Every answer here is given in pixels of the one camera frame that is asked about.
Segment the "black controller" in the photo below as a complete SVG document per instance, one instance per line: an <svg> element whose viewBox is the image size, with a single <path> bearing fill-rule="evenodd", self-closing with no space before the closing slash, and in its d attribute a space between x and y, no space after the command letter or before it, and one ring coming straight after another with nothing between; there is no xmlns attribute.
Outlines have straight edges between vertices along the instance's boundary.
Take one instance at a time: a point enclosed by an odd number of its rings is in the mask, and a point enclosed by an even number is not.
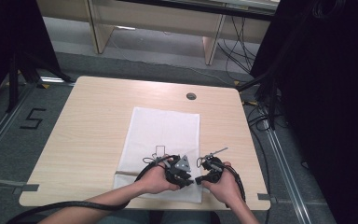
<svg viewBox="0 0 358 224"><path fill-rule="evenodd" d="M206 159L201 165L205 170L208 170L209 173L207 175L202 175L196 178L196 183L198 185L201 184L202 180L206 180L212 183L217 183L220 180L220 177L222 176L223 169L219 167L217 164L222 164L222 161L220 161L217 157L210 157Z"/></svg>
<svg viewBox="0 0 358 224"><path fill-rule="evenodd" d="M165 164L165 167L162 168L165 170L165 178L168 182L177 185L180 188L189 186L194 183L193 180L189 179L191 175L187 173L191 171L187 156L181 158L180 156L175 155L164 158L157 157L152 162L149 162L143 171L136 177L135 181L141 179L142 176L144 176L144 174L151 168L158 166L158 163L161 161L163 161Z"/></svg>

